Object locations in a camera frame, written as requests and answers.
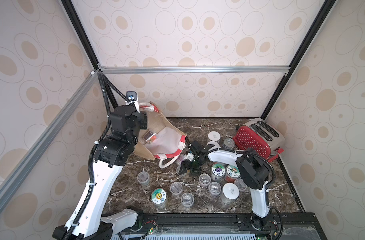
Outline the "yellow green lid jar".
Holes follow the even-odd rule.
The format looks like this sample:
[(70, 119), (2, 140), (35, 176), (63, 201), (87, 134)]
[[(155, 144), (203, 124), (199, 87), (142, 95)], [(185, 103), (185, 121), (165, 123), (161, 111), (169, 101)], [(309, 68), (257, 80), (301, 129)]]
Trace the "yellow green lid jar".
[(150, 198), (157, 209), (164, 209), (168, 203), (167, 191), (162, 188), (155, 189)]

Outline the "white lid purple jar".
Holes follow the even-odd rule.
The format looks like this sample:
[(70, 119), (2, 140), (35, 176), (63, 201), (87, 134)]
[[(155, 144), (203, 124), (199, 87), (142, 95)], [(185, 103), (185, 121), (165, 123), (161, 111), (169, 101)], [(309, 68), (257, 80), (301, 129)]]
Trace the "white lid purple jar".
[(238, 197), (239, 197), (239, 189), (235, 184), (226, 183), (222, 187), (222, 192), (220, 194), (220, 199), (224, 204), (226, 204), (226, 205), (231, 204)]

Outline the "large white lid canister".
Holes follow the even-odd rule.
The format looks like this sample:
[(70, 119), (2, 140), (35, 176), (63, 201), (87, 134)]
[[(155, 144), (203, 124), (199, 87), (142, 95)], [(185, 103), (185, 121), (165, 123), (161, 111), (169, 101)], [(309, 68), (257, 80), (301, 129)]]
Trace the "large white lid canister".
[(207, 135), (207, 141), (208, 142), (219, 143), (220, 139), (221, 139), (221, 135), (220, 135), (219, 132), (216, 132), (216, 131), (211, 131)]

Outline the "red content clear jar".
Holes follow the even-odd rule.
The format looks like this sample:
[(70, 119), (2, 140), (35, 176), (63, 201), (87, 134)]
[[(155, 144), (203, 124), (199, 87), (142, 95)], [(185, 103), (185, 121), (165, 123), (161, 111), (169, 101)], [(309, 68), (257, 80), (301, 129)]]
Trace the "red content clear jar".
[(200, 186), (202, 186), (203, 188), (207, 188), (211, 183), (211, 176), (206, 173), (201, 174), (198, 178), (198, 181)]

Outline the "burlap canvas bag red lining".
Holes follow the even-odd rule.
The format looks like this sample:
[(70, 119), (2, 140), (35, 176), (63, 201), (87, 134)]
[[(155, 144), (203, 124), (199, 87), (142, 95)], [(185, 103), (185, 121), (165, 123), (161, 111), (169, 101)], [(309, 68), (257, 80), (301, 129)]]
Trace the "burlap canvas bag red lining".
[[(159, 160), (161, 169), (172, 165), (186, 147), (186, 134), (177, 129), (154, 103), (140, 103), (139, 109), (147, 113), (147, 129), (140, 130), (134, 154), (138, 157)], [(143, 140), (147, 131), (157, 133), (151, 144)]]

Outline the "clear jar front row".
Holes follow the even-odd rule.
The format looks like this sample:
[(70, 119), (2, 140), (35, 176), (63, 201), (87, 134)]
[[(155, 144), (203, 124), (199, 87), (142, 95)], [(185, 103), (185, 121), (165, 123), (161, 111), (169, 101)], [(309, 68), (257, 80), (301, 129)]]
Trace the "clear jar front row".
[(221, 194), (221, 185), (217, 182), (211, 182), (208, 191), (212, 196), (219, 196)]

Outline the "clear small seed jar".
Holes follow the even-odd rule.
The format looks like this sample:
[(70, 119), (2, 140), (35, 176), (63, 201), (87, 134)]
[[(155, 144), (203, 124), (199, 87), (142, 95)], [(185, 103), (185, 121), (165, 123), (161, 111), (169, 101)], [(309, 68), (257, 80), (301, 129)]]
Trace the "clear small seed jar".
[(243, 179), (238, 178), (234, 181), (240, 192), (245, 192), (247, 190), (247, 185), (244, 183)]

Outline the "purple flower label jar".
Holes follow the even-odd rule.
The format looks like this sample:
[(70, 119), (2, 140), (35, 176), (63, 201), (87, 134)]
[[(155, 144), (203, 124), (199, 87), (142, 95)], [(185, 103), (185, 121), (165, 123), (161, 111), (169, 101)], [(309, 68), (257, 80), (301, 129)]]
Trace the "purple flower label jar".
[(220, 181), (225, 176), (225, 166), (223, 164), (214, 163), (210, 168), (210, 176), (212, 181)]

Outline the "red green label jar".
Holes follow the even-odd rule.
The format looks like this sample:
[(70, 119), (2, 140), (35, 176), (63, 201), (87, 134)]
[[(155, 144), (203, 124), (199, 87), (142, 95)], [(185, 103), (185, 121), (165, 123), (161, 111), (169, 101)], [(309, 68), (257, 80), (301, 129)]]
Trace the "red green label jar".
[(225, 181), (234, 183), (240, 177), (239, 169), (236, 166), (227, 165), (225, 168)]

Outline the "white purple label can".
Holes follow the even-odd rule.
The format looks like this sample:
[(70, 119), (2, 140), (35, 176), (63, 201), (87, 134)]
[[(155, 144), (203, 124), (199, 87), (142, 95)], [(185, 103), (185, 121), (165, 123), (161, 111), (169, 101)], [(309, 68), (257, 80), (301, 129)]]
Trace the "white purple label can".
[(209, 141), (207, 143), (207, 147), (209, 148), (209, 150), (213, 150), (213, 149), (218, 149), (220, 148), (220, 145), (218, 142), (215, 142), (215, 141)]

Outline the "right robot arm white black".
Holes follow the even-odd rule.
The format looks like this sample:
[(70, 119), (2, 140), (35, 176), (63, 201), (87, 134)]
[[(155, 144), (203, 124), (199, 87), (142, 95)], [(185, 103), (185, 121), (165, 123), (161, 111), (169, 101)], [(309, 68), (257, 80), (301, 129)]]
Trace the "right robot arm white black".
[(177, 174), (188, 171), (200, 173), (201, 165), (206, 161), (232, 165), (238, 168), (240, 177), (250, 188), (252, 199), (252, 220), (261, 226), (271, 220), (273, 207), (268, 199), (268, 187), (275, 182), (276, 173), (272, 165), (254, 149), (231, 150), (216, 148), (213, 144), (206, 146), (197, 141), (188, 144), (187, 157), (177, 167)]

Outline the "green floral label jar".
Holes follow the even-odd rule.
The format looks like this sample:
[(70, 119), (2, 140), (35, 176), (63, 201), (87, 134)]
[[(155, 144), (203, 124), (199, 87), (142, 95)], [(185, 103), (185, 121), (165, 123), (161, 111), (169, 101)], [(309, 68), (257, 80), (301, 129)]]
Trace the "green floral label jar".
[(141, 186), (147, 186), (149, 185), (149, 182), (150, 182), (150, 175), (148, 172), (140, 172), (138, 175), (137, 175), (137, 181), (138, 183), (141, 185)]

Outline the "red orange jar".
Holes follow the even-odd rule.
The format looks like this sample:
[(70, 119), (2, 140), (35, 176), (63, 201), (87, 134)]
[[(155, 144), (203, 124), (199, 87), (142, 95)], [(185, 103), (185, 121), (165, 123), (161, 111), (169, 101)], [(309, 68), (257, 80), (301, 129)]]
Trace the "red orange jar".
[(147, 144), (151, 144), (157, 139), (157, 133), (153, 131), (147, 131), (142, 138)]

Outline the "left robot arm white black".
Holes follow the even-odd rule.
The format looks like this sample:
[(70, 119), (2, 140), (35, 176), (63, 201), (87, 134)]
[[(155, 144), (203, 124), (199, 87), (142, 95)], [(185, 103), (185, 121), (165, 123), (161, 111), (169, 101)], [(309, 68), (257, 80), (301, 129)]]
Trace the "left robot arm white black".
[(124, 209), (103, 217), (110, 190), (147, 129), (147, 114), (139, 109), (137, 93), (123, 94), (103, 74), (97, 75), (107, 114), (107, 124), (88, 157), (89, 180), (66, 224), (56, 227), (56, 240), (110, 240), (119, 232), (139, 225), (141, 211)]

